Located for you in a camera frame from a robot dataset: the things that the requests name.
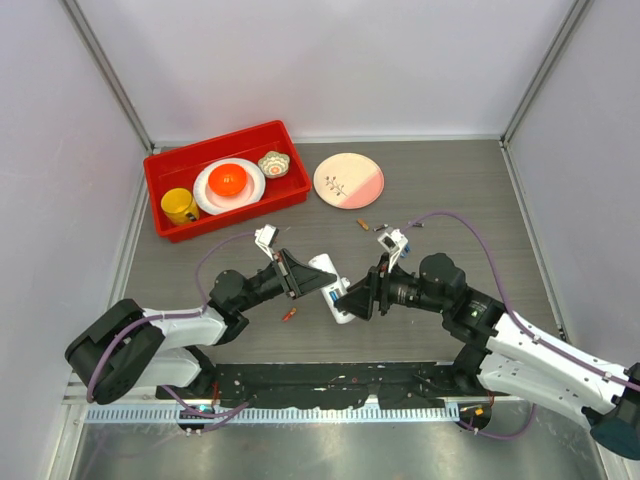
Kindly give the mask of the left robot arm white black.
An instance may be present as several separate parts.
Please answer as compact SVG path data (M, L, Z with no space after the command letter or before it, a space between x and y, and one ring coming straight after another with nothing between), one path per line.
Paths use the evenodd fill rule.
M91 403L107 405L133 389L163 385L200 399L215 377L200 347L235 340L249 324L247 310L279 295L300 298L337 279L327 263L303 264L282 249L252 277L220 273L208 302L195 309L160 311L120 300L70 343L64 358Z

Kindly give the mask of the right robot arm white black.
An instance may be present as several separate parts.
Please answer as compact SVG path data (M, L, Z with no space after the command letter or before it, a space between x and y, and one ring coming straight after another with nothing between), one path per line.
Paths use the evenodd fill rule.
M447 255L425 257L413 274L383 255L362 280L329 299L362 320L393 305L440 314L443 328L465 345L451 371L457 391L520 397L587 428L609 451L638 459L639 367L600 359L537 328L469 287Z

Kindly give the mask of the white remote control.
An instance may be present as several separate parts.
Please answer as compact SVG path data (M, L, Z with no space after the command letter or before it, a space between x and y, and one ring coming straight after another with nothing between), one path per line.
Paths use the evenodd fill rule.
M339 275L330 256L326 253L317 255L309 260L308 265L326 273L333 274L336 277L333 283L321 289L321 294L336 323L344 325L354 320L355 316L353 314L339 310L335 306L336 301L347 293L347 287L350 285L350 282L346 277Z

